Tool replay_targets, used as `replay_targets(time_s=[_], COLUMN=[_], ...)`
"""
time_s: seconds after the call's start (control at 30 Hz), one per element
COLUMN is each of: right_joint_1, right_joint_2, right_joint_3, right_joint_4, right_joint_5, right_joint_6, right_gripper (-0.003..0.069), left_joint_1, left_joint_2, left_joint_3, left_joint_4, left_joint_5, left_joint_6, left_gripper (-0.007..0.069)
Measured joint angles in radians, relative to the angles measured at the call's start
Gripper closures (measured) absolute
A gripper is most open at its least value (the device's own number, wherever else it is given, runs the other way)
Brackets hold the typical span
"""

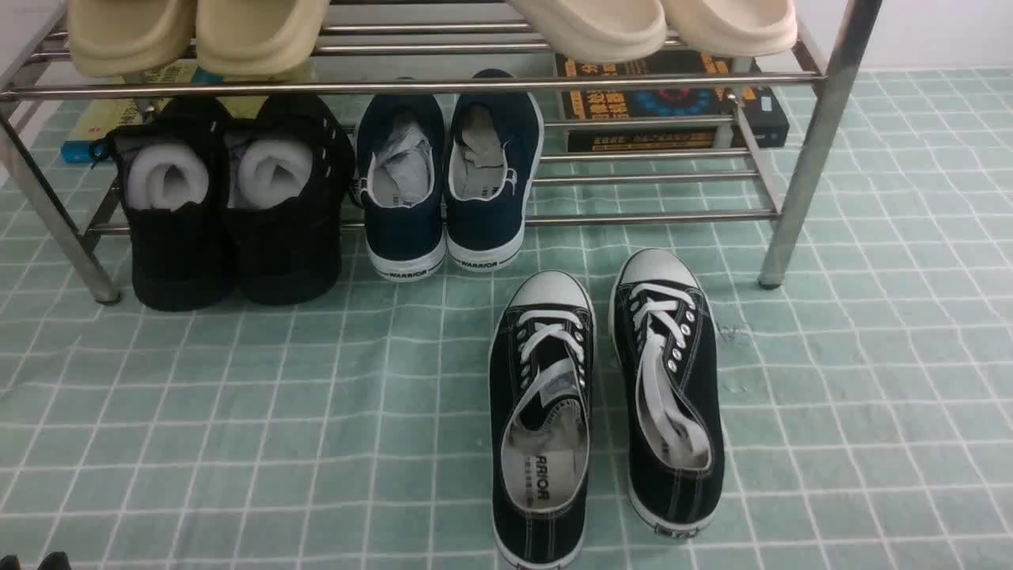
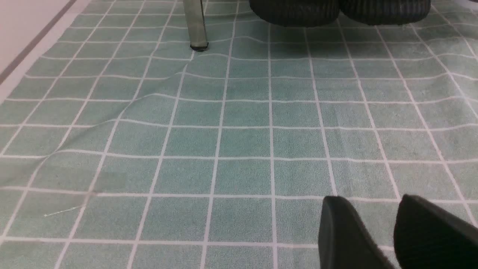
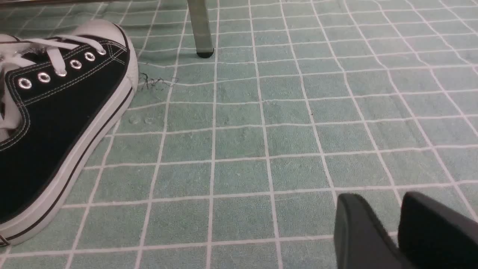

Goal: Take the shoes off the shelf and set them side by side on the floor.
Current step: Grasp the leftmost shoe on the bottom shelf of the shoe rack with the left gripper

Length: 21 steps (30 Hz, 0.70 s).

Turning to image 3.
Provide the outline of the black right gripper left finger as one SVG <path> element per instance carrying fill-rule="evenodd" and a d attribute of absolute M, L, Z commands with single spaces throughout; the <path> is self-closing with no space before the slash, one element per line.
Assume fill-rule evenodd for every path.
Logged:
<path fill-rule="evenodd" d="M 407 268 L 375 211 L 358 194 L 338 196 L 333 244 L 338 269 Z"/>

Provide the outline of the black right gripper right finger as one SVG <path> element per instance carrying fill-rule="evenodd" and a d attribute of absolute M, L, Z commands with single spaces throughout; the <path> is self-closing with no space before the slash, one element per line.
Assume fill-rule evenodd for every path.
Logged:
<path fill-rule="evenodd" d="M 417 269 L 476 269 L 478 224 L 417 191 L 401 205 L 399 249 Z"/>

